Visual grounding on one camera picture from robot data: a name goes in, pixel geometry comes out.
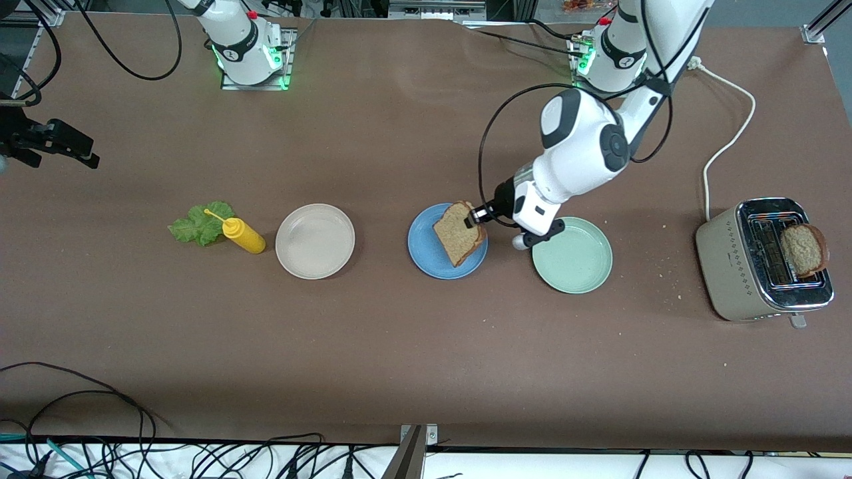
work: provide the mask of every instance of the mustard bottle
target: mustard bottle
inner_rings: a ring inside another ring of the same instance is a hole
[[[251,226],[239,218],[222,219],[213,211],[204,210],[204,213],[215,217],[222,222],[222,232],[234,243],[242,246],[249,253],[257,254],[263,252],[266,248],[266,240],[257,231],[251,229]]]

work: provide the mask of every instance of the bread slice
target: bread slice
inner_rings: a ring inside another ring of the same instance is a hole
[[[815,226],[797,224],[781,231],[781,250],[796,276],[807,278],[828,266],[826,237]]]
[[[482,225],[477,224],[473,228],[468,228],[464,224],[464,218],[467,218],[473,209],[474,206],[471,203],[457,201],[444,211],[444,216],[437,223],[432,225],[454,268],[461,266],[486,238],[485,228]]]

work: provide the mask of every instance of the white power cord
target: white power cord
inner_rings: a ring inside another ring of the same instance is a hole
[[[706,221],[709,222],[710,221],[710,184],[707,181],[707,171],[710,169],[710,165],[713,164],[713,162],[716,161],[716,159],[719,158],[722,155],[722,153],[725,153],[725,151],[727,151],[728,148],[732,147],[734,145],[734,143],[736,143],[737,140],[739,140],[740,136],[743,134],[743,131],[745,131],[748,124],[751,123],[751,118],[754,117],[754,111],[755,111],[755,109],[757,109],[757,100],[755,100],[754,95],[752,95],[751,93],[746,91],[746,89],[742,88],[738,84],[735,84],[734,82],[731,82],[731,81],[729,81],[725,78],[722,78],[722,77],[716,75],[714,72],[711,72],[710,70],[708,70],[706,66],[701,64],[701,59],[697,56],[694,56],[694,57],[689,59],[689,63],[687,63],[687,69],[689,69],[689,70],[701,70],[702,72],[710,75],[711,77],[715,78],[716,80],[718,80],[718,81],[720,81],[720,82],[722,82],[722,83],[724,83],[728,86],[736,88],[737,90],[742,92],[744,95],[748,96],[749,100],[751,100],[751,111],[749,112],[748,117],[745,119],[745,122],[743,123],[743,125],[740,127],[740,131],[737,131],[737,134],[734,135],[734,138],[732,138],[731,141],[729,141],[727,145],[722,147],[722,149],[717,151],[716,154],[714,154],[707,161],[707,164],[704,165],[704,172],[702,174],[703,175],[702,179],[704,181],[704,217],[706,218]]]

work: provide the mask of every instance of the white robotic arm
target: white robotic arm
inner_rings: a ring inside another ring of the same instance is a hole
[[[544,152],[501,183],[494,192],[494,200],[471,212],[469,224],[487,222],[495,216],[512,218],[522,228],[522,234],[514,241],[519,250],[560,233],[564,227],[554,218],[561,204],[609,182],[630,162],[644,130],[671,94],[694,52],[712,3],[713,0],[622,0],[619,8],[636,12],[637,16],[616,17],[609,26],[609,30],[615,28],[620,32],[613,36],[613,43],[619,43],[616,38],[630,38],[633,53],[644,51],[646,44],[653,45],[648,48],[647,59],[634,60],[644,64],[646,76],[641,80],[642,86],[626,96],[618,111],[581,89],[566,89],[550,100],[540,120]],[[635,21],[633,27],[625,25],[631,17]],[[642,35],[631,34],[631,28],[638,28]],[[598,38],[607,38],[610,33],[601,31]],[[621,45],[628,48],[625,42]],[[625,73],[632,65],[622,68],[619,64],[625,66],[628,62],[623,59],[634,57],[624,56],[622,49],[621,53],[603,50],[595,58],[589,75],[596,79],[599,89],[626,89],[636,73]],[[598,62],[603,66],[595,69]],[[660,63],[666,66],[665,73],[661,72]],[[603,81],[606,69],[612,73],[612,82]]]
[[[281,27],[243,10],[239,0],[178,0],[210,36],[219,67],[237,84],[263,82],[281,69]]]

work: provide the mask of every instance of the silver toaster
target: silver toaster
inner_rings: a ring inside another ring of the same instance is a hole
[[[806,326],[803,313],[834,298],[823,270],[797,278],[781,250],[780,232],[808,217],[788,198],[744,201],[701,225],[695,234],[701,271],[713,308],[726,320],[755,321],[790,315]]]

